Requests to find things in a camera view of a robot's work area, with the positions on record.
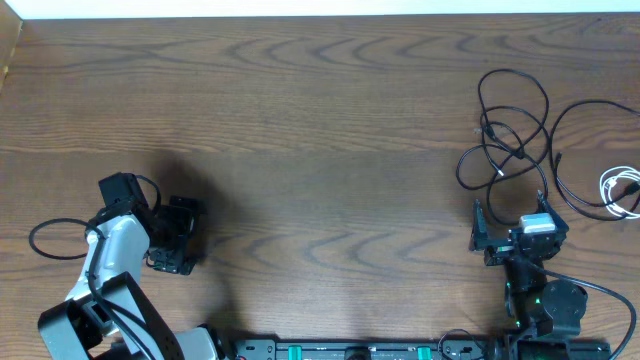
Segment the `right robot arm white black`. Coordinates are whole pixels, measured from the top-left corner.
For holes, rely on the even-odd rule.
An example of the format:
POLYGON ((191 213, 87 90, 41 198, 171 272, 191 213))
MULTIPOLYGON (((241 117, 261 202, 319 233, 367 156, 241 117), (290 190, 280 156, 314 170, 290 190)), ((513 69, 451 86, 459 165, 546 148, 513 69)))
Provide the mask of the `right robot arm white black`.
POLYGON ((516 327, 489 341, 487 359, 568 359, 581 331, 588 295, 559 278, 550 281, 543 262, 557 255, 569 227, 540 193, 534 213, 520 217, 505 238, 493 238, 481 204, 473 204, 470 249, 506 275, 505 308, 516 327))

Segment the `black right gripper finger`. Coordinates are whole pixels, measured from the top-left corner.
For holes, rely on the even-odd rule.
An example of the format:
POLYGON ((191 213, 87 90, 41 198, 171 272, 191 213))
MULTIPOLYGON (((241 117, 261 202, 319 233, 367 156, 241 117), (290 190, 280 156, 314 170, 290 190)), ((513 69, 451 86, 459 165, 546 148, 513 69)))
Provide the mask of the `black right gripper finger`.
POLYGON ((547 196, 542 192, 538 191, 537 194, 537 213, 546 213, 553 220, 556 225, 556 231, 558 233, 566 234, 569 231, 569 226, 567 223, 559 216, 559 214, 552 208, 550 205, 547 196))
POLYGON ((475 200, 473 203, 473 224, 470 236, 469 249, 471 251, 484 250, 489 243, 489 233, 481 203, 475 200))

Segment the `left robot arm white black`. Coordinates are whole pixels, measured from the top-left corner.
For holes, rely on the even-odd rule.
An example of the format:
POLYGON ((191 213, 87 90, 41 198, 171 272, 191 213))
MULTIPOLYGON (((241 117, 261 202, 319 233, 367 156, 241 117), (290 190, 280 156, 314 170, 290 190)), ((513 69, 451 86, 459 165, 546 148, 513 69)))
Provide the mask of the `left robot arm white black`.
POLYGON ((54 359, 88 359, 110 336, 121 340, 104 359, 220 359, 211 330, 200 325, 174 332, 144 294, 141 270, 188 275, 189 240, 201 214, 198 201, 171 197, 149 205, 136 195, 108 195, 105 206, 85 223, 88 252, 81 274, 65 300, 44 311, 39 334, 54 359))

